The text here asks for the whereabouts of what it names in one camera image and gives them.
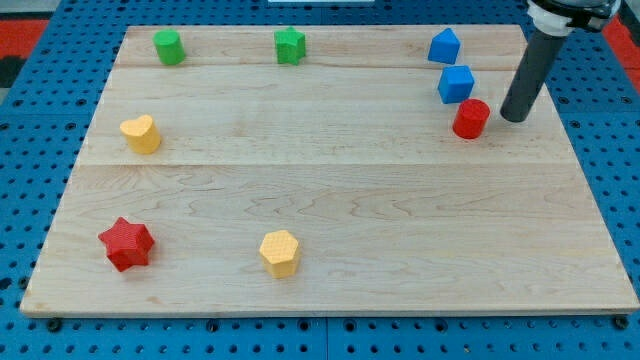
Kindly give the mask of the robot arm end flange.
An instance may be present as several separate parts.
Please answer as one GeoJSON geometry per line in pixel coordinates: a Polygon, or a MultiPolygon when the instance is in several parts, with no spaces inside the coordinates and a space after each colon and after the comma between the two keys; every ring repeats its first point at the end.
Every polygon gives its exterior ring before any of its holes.
{"type": "Polygon", "coordinates": [[[621,0],[527,0],[537,30],[566,37],[574,29],[601,32],[619,11],[621,0]]]}

